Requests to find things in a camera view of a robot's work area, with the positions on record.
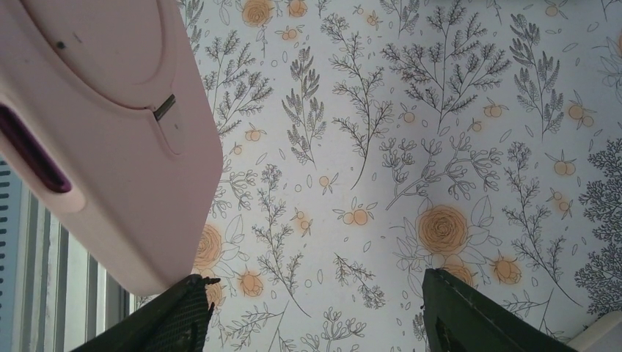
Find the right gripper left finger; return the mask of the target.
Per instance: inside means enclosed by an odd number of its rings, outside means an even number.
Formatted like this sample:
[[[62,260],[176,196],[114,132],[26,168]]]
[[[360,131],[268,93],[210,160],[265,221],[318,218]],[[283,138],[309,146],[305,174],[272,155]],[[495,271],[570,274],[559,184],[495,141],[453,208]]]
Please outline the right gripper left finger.
[[[202,351],[219,278],[191,274],[75,351]]]

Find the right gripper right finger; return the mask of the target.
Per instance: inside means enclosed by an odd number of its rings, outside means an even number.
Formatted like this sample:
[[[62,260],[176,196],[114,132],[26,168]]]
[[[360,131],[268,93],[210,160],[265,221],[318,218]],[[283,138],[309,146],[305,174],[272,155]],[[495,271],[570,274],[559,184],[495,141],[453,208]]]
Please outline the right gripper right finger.
[[[446,270],[425,271],[422,297],[431,351],[573,351]]]

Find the phone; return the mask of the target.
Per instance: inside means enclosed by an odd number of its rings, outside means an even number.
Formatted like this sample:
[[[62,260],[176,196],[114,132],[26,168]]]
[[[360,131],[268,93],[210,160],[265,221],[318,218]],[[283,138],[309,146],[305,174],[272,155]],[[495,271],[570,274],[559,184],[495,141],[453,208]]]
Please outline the phone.
[[[223,153],[175,1],[3,1],[1,155],[127,291],[191,273]]]

